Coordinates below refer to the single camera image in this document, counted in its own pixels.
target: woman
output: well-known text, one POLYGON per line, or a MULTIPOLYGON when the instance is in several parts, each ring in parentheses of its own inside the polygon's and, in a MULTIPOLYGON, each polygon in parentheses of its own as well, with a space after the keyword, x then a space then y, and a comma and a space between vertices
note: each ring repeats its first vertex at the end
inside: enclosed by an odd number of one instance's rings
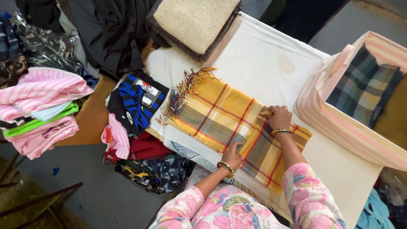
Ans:
MULTIPOLYGON (((331 193, 318 179, 295 145, 290 127, 292 112, 286 106, 271 106, 269 125, 280 130, 276 137, 281 144, 286 172, 282 187, 289 204, 295 228, 345 229, 331 193)), ((274 229, 287 228, 249 194, 232 185, 219 182, 239 168, 242 157, 237 156, 235 143, 222 156, 225 164, 203 180, 187 188, 166 203, 158 212, 150 229, 274 229)), ((196 174, 194 169, 191 178, 196 174)))

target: floral pink top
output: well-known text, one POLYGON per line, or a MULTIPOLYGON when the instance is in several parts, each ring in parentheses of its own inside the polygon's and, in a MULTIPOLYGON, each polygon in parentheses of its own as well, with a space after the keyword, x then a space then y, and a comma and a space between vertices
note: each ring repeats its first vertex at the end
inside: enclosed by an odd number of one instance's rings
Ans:
MULTIPOLYGON (((331 193, 305 163, 291 166, 282 185, 296 228, 345 229, 331 193)), ((204 200, 191 186, 166 203, 150 229, 287 228, 249 194, 235 186, 219 186, 204 200)))

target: beige knit fabric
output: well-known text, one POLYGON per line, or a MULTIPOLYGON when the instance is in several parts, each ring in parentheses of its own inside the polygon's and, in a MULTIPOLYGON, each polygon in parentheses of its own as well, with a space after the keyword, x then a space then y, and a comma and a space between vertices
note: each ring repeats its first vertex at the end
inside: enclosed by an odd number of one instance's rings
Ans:
POLYGON ((198 54, 213 43, 240 0, 163 0, 154 19, 198 54))

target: pink floral sleeve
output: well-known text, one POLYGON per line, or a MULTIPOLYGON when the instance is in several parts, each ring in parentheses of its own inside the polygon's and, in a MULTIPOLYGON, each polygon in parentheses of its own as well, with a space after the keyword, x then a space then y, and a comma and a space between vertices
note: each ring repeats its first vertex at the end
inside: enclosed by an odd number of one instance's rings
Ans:
POLYGON ((346 228, 332 194, 308 164, 288 168, 282 186, 296 228, 346 228))
POLYGON ((192 228, 190 220, 204 202, 204 196, 195 186, 191 186, 160 209, 157 219, 150 229, 187 229, 192 228))

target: bangle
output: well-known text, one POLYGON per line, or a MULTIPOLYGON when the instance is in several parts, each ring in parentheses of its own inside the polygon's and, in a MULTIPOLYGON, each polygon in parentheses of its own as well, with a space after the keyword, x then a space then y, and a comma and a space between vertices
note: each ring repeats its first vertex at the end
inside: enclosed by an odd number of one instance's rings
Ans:
POLYGON ((224 165, 224 166, 226 166, 226 167, 229 169, 229 171, 230 171, 230 175, 228 175, 228 176, 226 176, 226 177, 227 177, 227 178, 232 178, 232 177, 234 176, 234 171, 233 171, 232 167, 231 167, 229 164, 227 164, 226 162, 224 162, 224 161, 218 162, 217 167, 219 168, 219 166, 220 166, 221 164, 224 165))
POLYGON ((275 135, 275 134, 277 134, 277 133, 279 133, 279 132, 290 133, 290 134, 292 134, 292 133, 293 133, 291 130, 287 130, 287 129, 278 129, 278 130, 273 130, 273 131, 271 132, 271 134, 272 134, 272 135, 275 135))

